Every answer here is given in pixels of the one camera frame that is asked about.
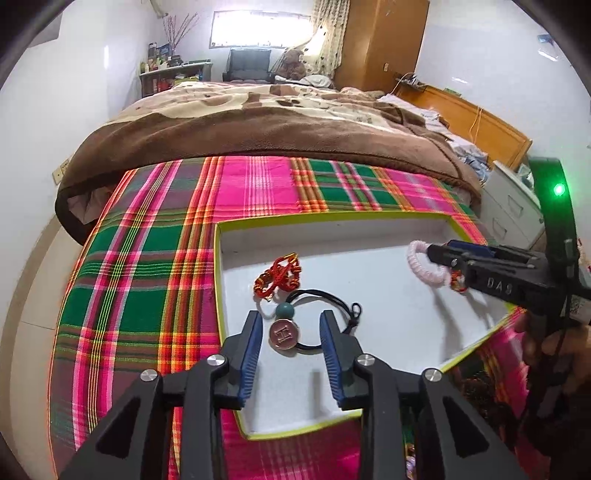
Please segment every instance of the wooden wardrobe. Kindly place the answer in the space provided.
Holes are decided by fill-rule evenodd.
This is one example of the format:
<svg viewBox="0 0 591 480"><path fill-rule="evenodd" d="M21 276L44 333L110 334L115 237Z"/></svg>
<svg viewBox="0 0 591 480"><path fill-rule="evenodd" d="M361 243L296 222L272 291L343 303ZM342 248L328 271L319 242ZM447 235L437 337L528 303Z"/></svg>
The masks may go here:
<svg viewBox="0 0 591 480"><path fill-rule="evenodd" d="M395 72L413 72L417 65L429 0L350 1L335 85L389 93L396 85Z"/></svg>

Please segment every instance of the hand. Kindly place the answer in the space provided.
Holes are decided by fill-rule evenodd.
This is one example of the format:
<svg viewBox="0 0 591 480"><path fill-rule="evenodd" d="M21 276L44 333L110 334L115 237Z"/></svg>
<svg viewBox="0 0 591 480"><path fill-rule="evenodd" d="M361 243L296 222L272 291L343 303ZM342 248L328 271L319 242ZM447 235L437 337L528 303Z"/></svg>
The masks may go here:
<svg viewBox="0 0 591 480"><path fill-rule="evenodd" d="M515 322L515 331L517 333L525 332L521 341L523 361L534 367L540 360L542 353L554 355L562 331L554 332L546 337L540 345L527 333L529 321L528 314L522 315ZM563 385L564 393L570 395L576 392L581 385L591 380L591 327L581 326L569 329L564 337L560 355L573 355L573 371Z"/></svg>

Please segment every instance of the teal bead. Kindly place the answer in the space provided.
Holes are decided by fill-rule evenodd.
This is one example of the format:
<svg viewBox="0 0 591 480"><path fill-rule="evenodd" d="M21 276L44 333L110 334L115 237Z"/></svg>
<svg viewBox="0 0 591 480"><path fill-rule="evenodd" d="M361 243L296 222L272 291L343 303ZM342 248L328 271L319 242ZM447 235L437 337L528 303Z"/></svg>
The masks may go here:
<svg viewBox="0 0 591 480"><path fill-rule="evenodd" d="M278 319L288 319L291 320L296 311L294 310L291 303L283 302L280 303L277 308L275 309L275 317Z"/></svg>

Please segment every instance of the white tray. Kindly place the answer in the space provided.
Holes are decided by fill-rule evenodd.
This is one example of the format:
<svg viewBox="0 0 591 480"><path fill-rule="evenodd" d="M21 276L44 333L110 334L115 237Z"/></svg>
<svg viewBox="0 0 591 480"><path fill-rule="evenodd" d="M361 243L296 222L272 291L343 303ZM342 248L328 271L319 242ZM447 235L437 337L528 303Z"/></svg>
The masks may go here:
<svg viewBox="0 0 591 480"><path fill-rule="evenodd" d="M332 398L322 353L281 354L268 343L275 307L287 294L268 303L256 299L252 288L278 257L298 253L301 288L330 292L348 305L360 303L355 336L363 351L396 369L419 374L428 367L450 368L499 326L508 313L504 302L472 290L433 289L414 276L406 252L417 239L468 240L451 217L436 213L312 213L218 223L221 340L240 333L250 310L259 310L265 321L252 397L237 415L247 439L301 434L352 416ZM320 343L323 310L334 310L345 326L340 310L324 300L305 296L294 306L302 343Z"/></svg>

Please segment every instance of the wall socket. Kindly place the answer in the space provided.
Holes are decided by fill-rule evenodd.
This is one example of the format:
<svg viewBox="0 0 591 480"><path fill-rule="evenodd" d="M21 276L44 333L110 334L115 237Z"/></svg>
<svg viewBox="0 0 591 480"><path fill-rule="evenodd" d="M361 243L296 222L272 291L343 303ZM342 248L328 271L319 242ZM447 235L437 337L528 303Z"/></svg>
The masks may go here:
<svg viewBox="0 0 591 480"><path fill-rule="evenodd" d="M70 159L68 158L64 163L62 163L59 167L57 167L52 173L51 176L53 178L53 183L59 185L62 178L66 174L66 169L70 164Z"/></svg>
<svg viewBox="0 0 591 480"><path fill-rule="evenodd" d="M57 167L53 173L51 174L51 176L53 177L53 183L55 183L56 185L59 185L62 178L64 177L63 172L61 171L61 167Z"/></svg>

